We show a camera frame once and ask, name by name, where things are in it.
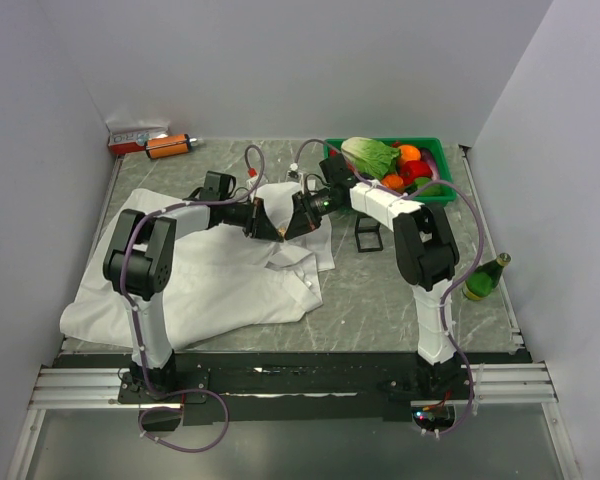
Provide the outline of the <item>white garment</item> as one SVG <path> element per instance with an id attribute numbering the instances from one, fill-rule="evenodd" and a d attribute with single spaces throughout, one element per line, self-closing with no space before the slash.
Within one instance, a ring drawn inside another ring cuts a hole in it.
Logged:
<path id="1" fill-rule="evenodd" d="M 122 297 L 103 276 L 103 261 L 116 220 L 102 232 L 60 330 L 74 339 L 129 347 L 130 324 Z M 334 268 L 331 222 L 289 242 L 249 239 L 221 224 L 175 244 L 164 290 L 171 345 L 195 342 L 249 325 L 293 323 L 323 303 L 318 274 Z"/>

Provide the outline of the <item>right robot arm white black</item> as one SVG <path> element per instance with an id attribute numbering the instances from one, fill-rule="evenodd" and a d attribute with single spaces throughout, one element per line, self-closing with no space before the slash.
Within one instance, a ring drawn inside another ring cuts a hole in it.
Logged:
<path id="1" fill-rule="evenodd" d="M 393 233 L 397 267 L 413 291 L 418 320 L 413 385 L 428 398 L 441 397 L 460 368 L 447 293 L 459 251 L 444 208 L 402 198 L 377 180 L 357 177 L 341 154 L 323 160 L 320 167 L 327 185 L 316 192 L 303 186 L 291 196 L 292 217 L 285 238 L 317 230 L 324 217 L 341 207 Z"/>

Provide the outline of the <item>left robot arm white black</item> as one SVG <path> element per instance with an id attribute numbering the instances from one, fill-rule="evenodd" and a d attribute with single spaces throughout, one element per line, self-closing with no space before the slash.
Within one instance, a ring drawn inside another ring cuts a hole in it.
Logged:
<path id="1" fill-rule="evenodd" d="M 125 209 L 119 214 L 103 275 L 122 297 L 127 313 L 131 378 L 154 401 L 171 399 L 178 388 L 163 308 L 176 241 L 220 224 L 237 226 L 248 238 L 283 240 L 265 212 L 264 201 L 251 192 L 234 198 L 235 185 L 235 177 L 209 171 L 204 185 L 179 203 L 151 213 Z"/>

